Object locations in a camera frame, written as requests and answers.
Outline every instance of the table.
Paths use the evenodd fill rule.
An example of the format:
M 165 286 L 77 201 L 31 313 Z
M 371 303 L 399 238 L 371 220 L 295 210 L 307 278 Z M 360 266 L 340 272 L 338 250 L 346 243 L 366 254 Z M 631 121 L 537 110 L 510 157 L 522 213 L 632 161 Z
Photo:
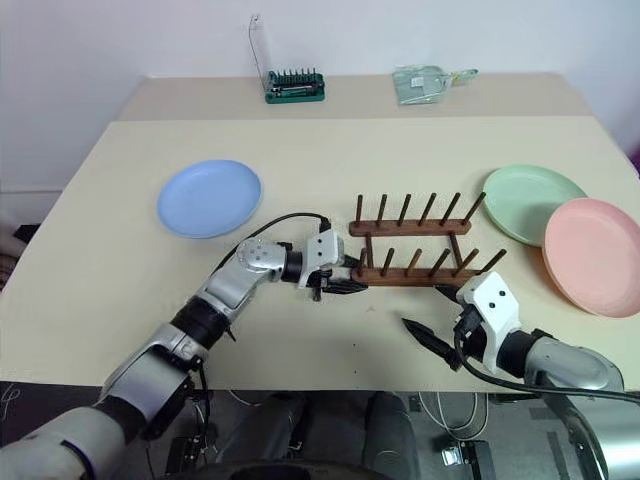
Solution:
M 529 86 L 528 100 L 520 103 L 518 81 Z M 385 77 L 328 79 L 325 104 L 290 106 L 266 106 L 251 82 L 150 80 L 108 126 L 0 297 L 3 379 L 102 384 L 158 325 L 171 320 L 236 242 L 290 211 L 330 216 L 347 252 L 357 255 L 363 242 L 347 235 L 347 224 L 358 193 L 369 217 L 381 193 L 389 194 L 390 216 L 399 212 L 405 193 L 413 194 L 407 218 L 419 215 L 431 191 L 438 192 L 434 215 L 456 191 L 463 194 L 457 209 L 464 212 L 491 171 L 531 163 L 554 168 L 590 196 L 640 221 L 633 167 L 559 77 L 480 77 L 435 106 L 439 114 L 395 106 L 392 90 L 375 91 L 364 111 L 356 99 L 362 90 L 354 85 L 374 93 L 375 85 L 390 87 Z M 501 103 L 505 85 L 512 85 L 511 101 Z M 460 97 L 467 97 L 468 114 Z M 183 167 L 214 158 L 245 162 L 258 173 L 264 185 L 259 209 L 243 227 L 221 237 L 170 234 L 155 214 L 163 184 Z M 542 328 L 601 352 L 621 369 L 627 388 L 640 388 L 632 348 L 640 336 L 640 315 L 610 320 L 578 309 L 552 286 L 539 249 L 506 237 L 484 212 L 476 213 L 473 223 L 461 247 L 479 248 L 477 266 L 500 248 L 508 250 L 496 270 L 520 301 L 526 330 Z M 300 245 L 316 228 L 311 220 L 288 221 L 264 237 Z M 420 266 L 433 263 L 444 240 L 375 239 L 379 262 L 389 246 L 396 249 L 393 265 L 398 266 L 420 246 Z M 432 289 L 377 287 L 346 297 L 325 295 L 314 303 L 307 290 L 264 285 L 233 325 L 238 342 L 223 337 L 212 349 L 209 384 L 494 391 L 464 371 L 449 370 L 400 322 L 401 316 L 419 320 L 451 340 L 458 312 Z

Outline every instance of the pink plate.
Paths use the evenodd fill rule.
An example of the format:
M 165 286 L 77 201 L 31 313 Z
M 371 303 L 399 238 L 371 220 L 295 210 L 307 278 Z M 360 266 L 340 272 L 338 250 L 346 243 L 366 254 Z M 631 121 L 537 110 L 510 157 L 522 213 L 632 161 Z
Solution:
M 640 312 L 640 226 L 619 208 L 592 198 L 565 203 L 547 224 L 543 253 L 579 307 L 615 318 Z

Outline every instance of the green plate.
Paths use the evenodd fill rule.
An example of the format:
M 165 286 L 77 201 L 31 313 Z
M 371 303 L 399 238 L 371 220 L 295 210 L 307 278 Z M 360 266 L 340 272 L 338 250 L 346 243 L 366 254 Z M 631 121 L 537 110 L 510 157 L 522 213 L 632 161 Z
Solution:
M 496 170 L 484 183 L 491 220 L 510 237 L 542 246 L 547 222 L 560 205 L 587 196 L 564 175 L 535 165 Z

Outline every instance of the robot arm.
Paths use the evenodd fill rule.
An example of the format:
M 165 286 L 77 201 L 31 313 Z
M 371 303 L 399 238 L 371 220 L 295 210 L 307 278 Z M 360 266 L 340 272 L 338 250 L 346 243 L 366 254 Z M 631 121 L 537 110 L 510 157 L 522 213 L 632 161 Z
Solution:
M 613 363 L 592 350 L 567 345 L 540 330 L 530 334 L 521 330 L 518 302 L 495 272 L 472 278 L 457 292 L 447 287 L 440 291 L 463 307 L 454 328 L 456 349 L 426 327 L 406 320 L 407 328 L 420 343 L 443 357 L 454 370 L 466 363 L 465 367 L 474 373 L 466 361 L 473 357 L 492 373 L 503 370 L 524 379 L 520 386 L 525 388 L 521 390 L 537 389 L 565 423 L 585 478 L 640 477 L 640 399 L 637 403 L 613 399 L 622 399 L 624 394 L 622 375 Z M 493 378 L 477 373 L 486 381 Z M 518 386 L 499 379 L 492 383 L 508 388 Z M 601 398 L 581 392 L 576 396 L 557 389 L 587 389 L 596 395 L 606 391 L 612 395 Z
M 127 444 L 157 438 L 193 389 L 190 372 L 263 282 L 299 288 L 312 273 L 344 262 L 342 239 L 325 230 L 302 252 L 259 238 L 243 241 L 221 268 L 107 379 L 98 403 L 57 417 L 0 452 L 3 478 L 108 478 Z

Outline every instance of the gray floor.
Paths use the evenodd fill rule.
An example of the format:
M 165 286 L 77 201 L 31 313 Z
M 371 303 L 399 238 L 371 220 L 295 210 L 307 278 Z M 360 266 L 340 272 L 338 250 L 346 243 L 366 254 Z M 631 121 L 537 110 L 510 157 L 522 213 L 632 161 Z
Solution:
M 97 389 L 89 387 L 43 386 L 16 384 L 21 395 L 6 406 L 2 424 L 3 444 L 14 441 L 53 418 L 61 411 L 91 403 Z M 238 392 L 243 398 L 259 401 L 266 392 Z M 46 395 L 44 408 L 42 401 Z M 305 445 L 305 457 L 359 463 L 364 441 L 364 413 L 371 392 L 316 392 L 312 395 L 313 420 Z M 413 393 L 399 393 L 409 406 Z M 437 415 L 434 394 L 423 394 L 430 410 Z M 442 394 L 447 423 L 455 425 L 467 420 L 472 407 L 470 394 Z M 216 445 L 224 445 L 240 420 L 251 410 L 233 399 L 227 392 L 214 394 L 212 423 L 218 432 Z M 438 480 L 470 479 L 468 467 L 445 467 L 437 445 L 448 441 L 444 430 L 424 411 L 410 412 L 420 455 L 422 478 Z M 145 449 L 149 448 L 156 475 L 164 473 L 170 441 L 177 435 L 194 433 L 195 412 L 188 404 L 162 438 L 151 442 L 137 442 L 123 458 L 114 478 L 151 478 Z M 477 431 L 484 420 L 484 402 L 478 408 L 469 431 Z M 499 480 L 523 479 L 581 479 L 575 453 L 567 441 L 562 423 L 540 400 L 509 404 L 489 404 L 487 428 L 479 437 L 489 442 L 493 463 Z

